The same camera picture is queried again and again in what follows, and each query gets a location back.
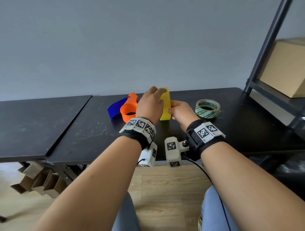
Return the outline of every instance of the black tabletop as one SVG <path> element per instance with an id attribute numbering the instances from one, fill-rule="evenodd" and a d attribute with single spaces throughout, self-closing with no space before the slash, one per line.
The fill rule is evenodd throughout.
<path id="1" fill-rule="evenodd" d="M 45 158 L 90 97 L 0 102 L 0 162 Z"/>
<path id="2" fill-rule="evenodd" d="M 126 95 L 92 97 L 55 147 L 50 163 L 89 164 L 118 136 L 125 124 L 119 115 L 110 120 L 107 107 Z M 218 118 L 210 121 L 219 128 L 228 143 L 244 155 L 286 153 L 304 150 L 305 142 L 239 88 L 172 91 L 173 100 L 188 102 L 195 109 L 200 99 L 213 99 L 221 105 Z M 165 159 L 164 140 L 175 136 L 185 140 L 179 124 L 171 119 L 156 125 L 156 160 Z"/>

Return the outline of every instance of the green and white tape roll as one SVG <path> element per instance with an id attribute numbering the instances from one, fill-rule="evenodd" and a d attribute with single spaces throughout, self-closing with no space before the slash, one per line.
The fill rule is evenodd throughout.
<path id="1" fill-rule="evenodd" d="M 220 104 L 211 99 L 202 99 L 196 103 L 195 112 L 202 118 L 214 118 L 220 113 Z"/>

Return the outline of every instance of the hand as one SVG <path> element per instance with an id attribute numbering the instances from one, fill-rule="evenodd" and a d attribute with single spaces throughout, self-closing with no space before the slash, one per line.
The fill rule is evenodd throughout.
<path id="1" fill-rule="evenodd" d="M 163 114 L 163 100 L 160 97 L 164 92 L 164 88 L 149 88 L 138 102 L 136 117 L 148 119 L 156 125 Z"/>
<path id="2" fill-rule="evenodd" d="M 200 119 L 187 102 L 171 100 L 170 106 L 167 112 L 173 114 L 173 119 L 179 122 L 184 132 L 192 122 Z"/>

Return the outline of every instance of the wooden floor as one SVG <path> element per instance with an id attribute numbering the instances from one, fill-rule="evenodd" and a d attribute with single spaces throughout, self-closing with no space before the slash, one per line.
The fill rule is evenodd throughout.
<path id="1" fill-rule="evenodd" d="M 36 192 L 18 194 L 9 187 L 18 163 L 0 164 L 0 215 L 8 221 L 1 231 L 31 230 L 54 201 Z M 137 167 L 129 193 L 133 199 L 141 230 L 198 230 L 197 221 L 205 191 L 211 183 L 195 165 L 178 168 Z"/>

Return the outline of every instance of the person's right hand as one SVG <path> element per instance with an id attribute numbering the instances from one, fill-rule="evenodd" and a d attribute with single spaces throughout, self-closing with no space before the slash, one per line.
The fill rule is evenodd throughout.
<path id="1" fill-rule="evenodd" d="M 171 100 L 170 106 L 167 112 L 173 114 L 173 119 L 179 122 L 184 132 L 192 122 L 200 119 L 187 102 Z"/>

